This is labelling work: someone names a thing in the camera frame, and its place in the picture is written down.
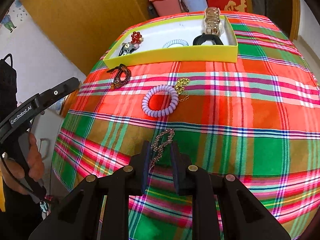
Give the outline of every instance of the plaid tablecloth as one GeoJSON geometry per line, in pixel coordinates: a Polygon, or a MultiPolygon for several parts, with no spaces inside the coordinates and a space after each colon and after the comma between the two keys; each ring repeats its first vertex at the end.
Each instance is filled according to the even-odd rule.
{"type": "MultiPolygon", "coordinates": [[[[239,42],[235,64],[131,66],[130,82],[111,90],[115,73],[107,73],[100,60],[63,123],[54,170],[72,190],[88,174],[106,176],[127,165],[144,140],[174,128],[181,152],[208,172],[239,177],[294,239],[320,202],[319,87],[301,54],[268,18],[224,14],[239,42]],[[167,117],[146,116],[146,92],[182,77],[191,80],[190,98],[167,117]]],[[[168,102],[156,95],[150,104],[161,109],[168,102]]],[[[130,197],[130,239],[191,239],[191,198],[174,192],[168,150],[149,174],[146,195],[130,197]]]]}

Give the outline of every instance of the wooden door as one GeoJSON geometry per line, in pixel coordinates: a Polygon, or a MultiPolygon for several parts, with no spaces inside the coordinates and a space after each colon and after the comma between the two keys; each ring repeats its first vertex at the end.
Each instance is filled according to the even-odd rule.
{"type": "Polygon", "coordinates": [[[127,27],[146,20],[135,0],[21,1],[49,39],[86,75],[127,27]]]}
{"type": "Polygon", "coordinates": [[[267,0],[266,16],[289,38],[292,25],[292,0],[267,0]]]}

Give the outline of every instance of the finger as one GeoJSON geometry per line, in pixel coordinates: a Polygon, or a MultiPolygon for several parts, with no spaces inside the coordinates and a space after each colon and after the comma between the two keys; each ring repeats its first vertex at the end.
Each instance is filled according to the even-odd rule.
{"type": "MultiPolygon", "coordinates": [[[[24,178],[24,170],[15,161],[8,159],[8,160],[5,160],[5,164],[7,165],[9,171],[12,173],[12,175],[14,177],[16,177],[17,179],[24,178]]],[[[2,163],[2,161],[0,162],[0,166],[1,166],[2,173],[9,175],[9,173],[7,172],[6,168],[4,167],[4,164],[2,163]]]]}
{"type": "Polygon", "coordinates": [[[31,145],[34,145],[34,144],[37,143],[36,137],[35,137],[34,134],[31,133],[31,132],[29,133],[29,142],[30,142],[31,145]]]}
{"type": "Polygon", "coordinates": [[[17,185],[17,187],[14,189],[14,191],[16,191],[16,192],[19,192],[20,194],[22,194],[22,195],[28,195],[28,192],[23,188],[23,187],[21,187],[18,183],[16,183],[15,181],[14,181],[14,183],[17,185]]]}
{"type": "Polygon", "coordinates": [[[35,165],[36,162],[42,162],[42,157],[40,152],[38,151],[38,147],[36,144],[30,145],[29,154],[27,157],[27,163],[29,167],[35,165]]]}
{"type": "Polygon", "coordinates": [[[44,164],[43,162],[37,162],[29,171],[29,177],[34,181],[38,181],[42,178],[44,174],[44,164]]]}

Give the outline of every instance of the cardboard box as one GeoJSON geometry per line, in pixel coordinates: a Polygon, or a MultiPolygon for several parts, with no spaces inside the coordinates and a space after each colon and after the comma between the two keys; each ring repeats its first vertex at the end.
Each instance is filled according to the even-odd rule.
{"type": "Polygon", "coordinates": [[[222,11],[248,12],[247,0],[207,0],[208,7],[218,7],[222,11]]]}

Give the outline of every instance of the gold chain necklace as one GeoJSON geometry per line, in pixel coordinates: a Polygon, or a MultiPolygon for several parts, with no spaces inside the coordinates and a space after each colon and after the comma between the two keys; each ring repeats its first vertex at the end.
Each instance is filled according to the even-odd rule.
{"type": "MultiPolygon", "coordinates": [[[[190,79],[188,79],[188,78],[180,78],[177,81],[177,83],[174,86],[174,88],[175,88],[175,90],[176,90],[176,92],[178,93],[179,96],[184,91],[184,87],[186,85],[188,85],[189,82],[190,82],[190,79]]],[[[187,100],[188,98],[189,98],[189,94],[188,94],[188,92],[186,92],[186,96],[183,99],[180,99],[178,102],[183,102],[183,101],[187,100]]]]}
{"type": "Polygon", "coordinates": [[[156,162],[159,161],[162,157],[164,147],[166,147],[168,144],[172,143],[172,138],[174,136],[174,129],[167,129],[163,132],[161,132],[159,135],[157,135],[154,143],[151,145],[151,149],[154,152],[158,152],[158,154],[150,161],[150,167],[149,170],[155,166],[156,162]],[[162,136],[164,136],[166,133],[168,133],[168,138],[165,142],[161,143],[159,146],[159,140],[161,139],[162,136]]]}

